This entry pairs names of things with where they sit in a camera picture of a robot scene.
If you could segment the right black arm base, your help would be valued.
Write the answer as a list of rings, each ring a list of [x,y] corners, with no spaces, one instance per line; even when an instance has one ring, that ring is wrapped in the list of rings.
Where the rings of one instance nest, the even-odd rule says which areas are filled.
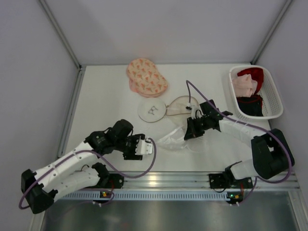
[[[226,189],[252,189],[253,181],[251,178],[235,180],[226,173],[211,173],[208,175],[210,188],[215,190]]]

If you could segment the white round mesh laundry bag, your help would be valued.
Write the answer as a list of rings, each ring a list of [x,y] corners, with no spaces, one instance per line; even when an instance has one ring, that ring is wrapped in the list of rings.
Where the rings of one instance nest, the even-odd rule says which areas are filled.
[[[179,96],[169,104],[159,98],[146,98],[139,103],[137,113],[147,123],[155,123],[166,117],[175,124],[181,124],[186,123],[186,119],[191,116],[185,108],[187,103],[199,107],[199,102],[194,97],[189,102],[189,96]]]

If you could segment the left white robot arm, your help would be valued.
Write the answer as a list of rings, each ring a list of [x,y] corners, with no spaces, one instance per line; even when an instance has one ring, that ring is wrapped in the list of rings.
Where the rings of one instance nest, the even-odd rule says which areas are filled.
[[[153,144],[145,134],[133,134],[133,125],[124,119],[106,130],[94,131],[56,161],[21,174],[19,208],[39,214],[67,194],[105,185],[109,172],[99,159],[113,151],[121,152],[125,160],[142,160],[153,153]]]

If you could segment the white bra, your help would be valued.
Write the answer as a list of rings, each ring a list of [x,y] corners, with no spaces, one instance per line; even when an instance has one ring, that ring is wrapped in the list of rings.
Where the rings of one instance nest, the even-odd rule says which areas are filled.
[[[186,149],[193,153],[201,153],[208,149],[208,143],[202,137],[185,140],[185,131],[183,127],[177,127],[167,135],[158,139],[155,143],[159,147],[169,151]]]

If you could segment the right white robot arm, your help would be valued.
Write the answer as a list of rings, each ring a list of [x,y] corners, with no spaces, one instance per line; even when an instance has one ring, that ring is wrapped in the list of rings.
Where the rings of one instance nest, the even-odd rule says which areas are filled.
[[[199,106],[188,103],[184,140],[202,137],[209,129],[230,135],[250,148],[250,158],[225,168],[233,180],[257,177],[268,181],[283,171],[290,171],[295,164],[294,157],[279,129],[266,130],[232,118],[229,111],[221,112],[213,100]]]

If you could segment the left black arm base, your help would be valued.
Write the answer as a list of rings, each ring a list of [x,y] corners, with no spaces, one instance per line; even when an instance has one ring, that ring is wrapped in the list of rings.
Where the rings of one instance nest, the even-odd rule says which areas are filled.
[[[123,185],[124,177],[116,173],[103,176],[97,184],[99,188],[104,189],[121,189]]]

